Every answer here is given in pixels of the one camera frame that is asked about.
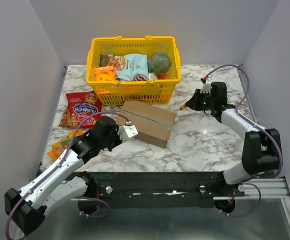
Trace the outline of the brown cardboard express box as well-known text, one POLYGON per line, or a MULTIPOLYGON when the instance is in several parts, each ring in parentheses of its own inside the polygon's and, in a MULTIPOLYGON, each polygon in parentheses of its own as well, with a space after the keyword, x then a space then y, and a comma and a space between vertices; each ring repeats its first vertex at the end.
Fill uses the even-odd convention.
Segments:
POLYGON ((126 116, 138 131, 135 139, 166 148, 176 113, 137 100, 127 100, 120 114, 126 116))

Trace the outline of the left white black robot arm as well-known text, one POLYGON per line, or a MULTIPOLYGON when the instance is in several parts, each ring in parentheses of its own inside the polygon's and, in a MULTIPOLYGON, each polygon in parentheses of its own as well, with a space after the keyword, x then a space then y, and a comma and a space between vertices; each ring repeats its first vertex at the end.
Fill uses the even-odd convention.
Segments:
POLYGON ((47 170, 19 190, 11 188, 5 193, 7 222, 14 222, 24 235, 31 234, 56 203, 55 200, 48 203, 47 199, 62 181, 101 150, 111 151, 137 133, 130 122, 119 126, 110 117, 100 117, 92 129, 72 138, 67 149, 47 170))

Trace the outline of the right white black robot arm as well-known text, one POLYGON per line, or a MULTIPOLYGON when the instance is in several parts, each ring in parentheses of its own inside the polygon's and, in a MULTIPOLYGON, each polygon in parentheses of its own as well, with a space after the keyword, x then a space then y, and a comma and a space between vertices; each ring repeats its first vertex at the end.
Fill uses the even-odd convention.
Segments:
POLYGON ((210 112, 219 123, 228 126, 243 139, 241 161, 217 176, 215 191, 219 195, 228 195, 233 185, 255 176, 267 177, 272 171, 280 173, 282 152, 278 130, 258 125, 229 104, 225 83, 205 83, 180 107, 181 110, 185 108, 210 112))

